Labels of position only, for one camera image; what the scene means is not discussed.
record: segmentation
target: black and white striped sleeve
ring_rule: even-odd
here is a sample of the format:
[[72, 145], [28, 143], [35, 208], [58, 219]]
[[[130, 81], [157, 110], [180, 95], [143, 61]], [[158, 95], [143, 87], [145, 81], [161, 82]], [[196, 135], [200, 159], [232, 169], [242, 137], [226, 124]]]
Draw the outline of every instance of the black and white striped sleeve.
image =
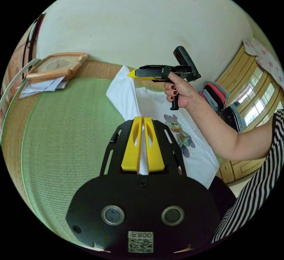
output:
[[273, 115], [272, 145], [268, 156], [251, 180], [244, 186], [235, 205], [227, 211], [216, 229], [212, 243], [248, 222], [269, 196], [284, 164], [284, 110]]

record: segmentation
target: cartoon print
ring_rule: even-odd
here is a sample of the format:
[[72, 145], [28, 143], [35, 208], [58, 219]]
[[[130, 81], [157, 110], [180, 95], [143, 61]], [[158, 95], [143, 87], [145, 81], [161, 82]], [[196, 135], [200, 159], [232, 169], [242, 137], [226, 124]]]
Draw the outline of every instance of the cartoon print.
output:
[[182, 153], [185, 157], [189, 157], [188, 147], [195, 148], [195, 144], [191, 139], [191, 136], [182, 130], [180, 123], [175, 115], [169, 116], [164, 115], [166, 125], [171, 129], [172, 132], [176, 133], [177, 143], [180, 146]]

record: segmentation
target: screw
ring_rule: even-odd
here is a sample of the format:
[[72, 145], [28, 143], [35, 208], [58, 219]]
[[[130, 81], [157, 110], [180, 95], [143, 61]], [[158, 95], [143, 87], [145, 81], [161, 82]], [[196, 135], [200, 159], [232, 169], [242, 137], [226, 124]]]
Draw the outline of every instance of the screw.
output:
[[75, 233], [81, 233], [81, 229], [77, 225], [73, 226], [73, 230]]
[[141, 179], [141, 180], [139, 180], [138, 185], [139, 185], [141, 188], [145, 188], [145, 187], [148, 185], [148, 181], [145, 180], [145, 179]]

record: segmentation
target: qr code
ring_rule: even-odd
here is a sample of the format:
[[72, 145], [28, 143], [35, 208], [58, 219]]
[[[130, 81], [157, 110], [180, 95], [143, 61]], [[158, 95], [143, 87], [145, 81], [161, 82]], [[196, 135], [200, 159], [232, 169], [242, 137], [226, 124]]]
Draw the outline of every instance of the qr code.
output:
[[153, 253], [153, 251], [154, 251], [153, 233], [130, 232], [128, 234], [128, 252]]

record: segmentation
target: white t-shirt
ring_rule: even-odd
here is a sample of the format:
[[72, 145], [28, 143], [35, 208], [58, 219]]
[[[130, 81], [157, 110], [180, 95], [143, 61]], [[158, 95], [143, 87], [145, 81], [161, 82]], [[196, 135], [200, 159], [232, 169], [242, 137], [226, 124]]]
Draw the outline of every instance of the white t-shirt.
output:
[[[128, 68], [123, 66], [111, 82], [107, 97], [125, 120], [144, 116], [168, 125], [182, 149], [187, 176], [208, 189], [219, 169], [219, 163], [189, 113], [183, 108], [171, 111], [171, 103], [166, 100], [164, 92], [135, 88], [133, 79], [127, 77], [128, 73]], [[141, 149], [141, 174], [147, 174], [144, 140]]]

